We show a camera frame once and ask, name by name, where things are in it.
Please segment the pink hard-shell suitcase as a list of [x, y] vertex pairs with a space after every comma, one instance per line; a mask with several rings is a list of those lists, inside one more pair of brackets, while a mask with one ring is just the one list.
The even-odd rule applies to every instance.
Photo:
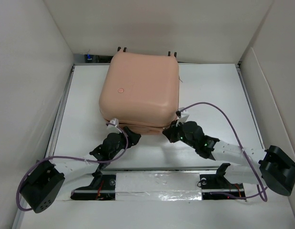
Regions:
[[146, 55], [118, 48], [99, 97], [104, 120], [118, 119], [142, 135], [155, 135], [177, 119], [179, 64], [176, 53]]

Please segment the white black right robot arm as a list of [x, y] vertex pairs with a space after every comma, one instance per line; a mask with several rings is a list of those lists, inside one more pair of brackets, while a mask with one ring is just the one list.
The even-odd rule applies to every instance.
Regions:
[[173, 121], [163, 135], [175, 143], [181, 141], [204, 159], [221, 161], [215, 182], [219, 187], [229, 184], [262, 184], [273, 192], [290, 196], [295, 185], [295, 161], [281, 148], [242, 149], [218, 138], [205, 135], [194, 121]]

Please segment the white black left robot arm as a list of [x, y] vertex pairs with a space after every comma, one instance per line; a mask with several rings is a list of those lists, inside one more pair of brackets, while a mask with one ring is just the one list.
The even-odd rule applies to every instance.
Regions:
[[19, 183], [16, 192], [18, 208], [26, 211], [20, 204], [20, 198], [24, 198], [30, 206], [28, 211], [41, 213], [55, 201], [65, 182], [86, 174], [85, 185], [90, 189], [98, 188], [102, 170], [122, 157], [127, 149], [137, 145], [140, 138], [140, 134], [125, 126], [118, 128], [116, 133], [109, 133], [102, 144], [84, 157], [50, 156], [38, 161]]

